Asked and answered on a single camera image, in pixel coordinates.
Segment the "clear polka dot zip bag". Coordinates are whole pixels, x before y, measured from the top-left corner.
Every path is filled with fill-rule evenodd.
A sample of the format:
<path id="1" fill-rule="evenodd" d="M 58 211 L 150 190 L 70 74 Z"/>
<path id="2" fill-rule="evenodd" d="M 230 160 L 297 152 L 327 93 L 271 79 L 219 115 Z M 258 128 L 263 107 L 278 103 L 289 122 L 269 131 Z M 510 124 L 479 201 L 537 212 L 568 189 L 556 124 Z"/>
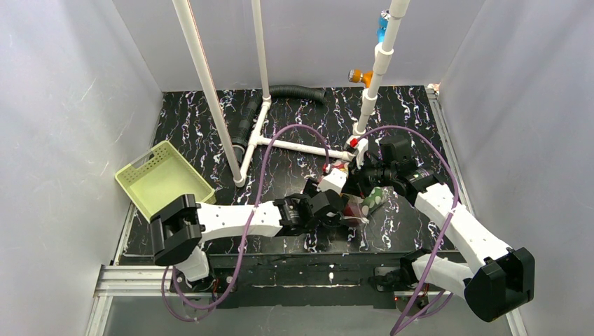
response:
<path id="1" fill-rule="evenodd" d="M 343 160 L 338 160 L 334 162 L 329 168 L 326 169 L 326 173 L 324 174 L 324 176 L 327 175 L 333 168 L 337 168 L 343 170 L 344 172 L 347 172 L 347 166 L 349 163 L 351 162 L 346 162 Z M 368 223 L 373 212 L 378 210 L 387 201 L 387 191 L 383 188 L 374 188 L 369 196 L 358 197 L 346 194 L 344 185 L 341 195 L 348 197 L 347 207 L 358 207 L 362 214 L 365 215 L 365 217 L 367 217 Z"/>

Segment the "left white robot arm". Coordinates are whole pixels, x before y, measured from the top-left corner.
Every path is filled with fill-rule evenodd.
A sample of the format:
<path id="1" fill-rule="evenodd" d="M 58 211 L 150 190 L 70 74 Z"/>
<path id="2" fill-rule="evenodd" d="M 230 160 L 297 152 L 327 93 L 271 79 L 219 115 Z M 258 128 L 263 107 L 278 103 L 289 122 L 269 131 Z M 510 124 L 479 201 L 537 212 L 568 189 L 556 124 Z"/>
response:
<path id="1" fill-rule="evenodd" d="M 335 188 L 320 190 L 316 185 L 258 206 L 201 203 L 193 194 L 184 194 L 150 218 L 153 262 L 177 268 L 189 282 L 200 281 L 209 276 L 205 242 L 298 236 L 320 225 L 339 225 L 348 200 Z"/>

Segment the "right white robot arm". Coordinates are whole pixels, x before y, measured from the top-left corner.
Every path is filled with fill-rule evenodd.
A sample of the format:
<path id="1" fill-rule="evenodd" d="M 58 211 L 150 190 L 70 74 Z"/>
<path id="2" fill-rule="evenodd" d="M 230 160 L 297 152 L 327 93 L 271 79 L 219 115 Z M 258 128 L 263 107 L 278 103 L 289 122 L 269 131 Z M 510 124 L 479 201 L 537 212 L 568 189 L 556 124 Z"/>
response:
<path id="1" fill-rule="evenodd" d="M 393 188 L 438 225 L 465 260 L 460 264 L 434 257 L 424 278 L 427 283 L 464 298 L 485 322 L 533 300 L 535 260 L 526 248 L 512 248 L 480 224 L 454 200 L 440 176 L 416 165 L 406 138 L 383 139 L 380 157 L 368 154 L 367 146 L 367 140 L 354 136 L 347 142 L 345 147 L 355 158 L 348 166 L 343 192 L 368 196 L 376 187 Z"/>

